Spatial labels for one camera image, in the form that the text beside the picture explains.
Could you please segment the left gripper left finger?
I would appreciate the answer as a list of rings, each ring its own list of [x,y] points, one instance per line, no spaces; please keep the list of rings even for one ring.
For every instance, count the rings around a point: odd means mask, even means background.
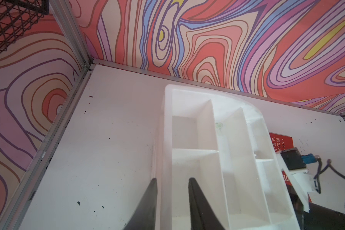
[[[156,224],[158,184],[153,178],[124,230],[154,230]]]

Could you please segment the red postcard white text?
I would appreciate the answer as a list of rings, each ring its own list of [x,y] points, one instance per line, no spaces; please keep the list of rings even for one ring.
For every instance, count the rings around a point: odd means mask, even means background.
[[[275,133],[269,133],[269,135],[275,152],[292,149],[294,147],[293,139],[289,136]]]

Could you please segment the white plastic drawer organizer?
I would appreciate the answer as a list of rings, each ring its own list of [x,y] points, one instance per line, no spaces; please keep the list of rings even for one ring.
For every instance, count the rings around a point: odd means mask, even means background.
[[[189,230],[194,178],[225,230],[297,230],[299,224],[261,112],[226,93],[167,85],[152,174],[158,230]]]

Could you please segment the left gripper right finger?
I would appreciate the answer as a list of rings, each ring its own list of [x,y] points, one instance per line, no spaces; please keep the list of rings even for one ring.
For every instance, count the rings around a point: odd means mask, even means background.
[[[224,230],[195,178],[188,184],[192,230]]]

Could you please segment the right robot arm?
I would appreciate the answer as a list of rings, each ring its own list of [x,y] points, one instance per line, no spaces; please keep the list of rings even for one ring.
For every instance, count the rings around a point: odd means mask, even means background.
[[[309,203],[309,212],[304,211],[293,186],[287,185],[293,208],[302,230],[345,230],[345,214]]]

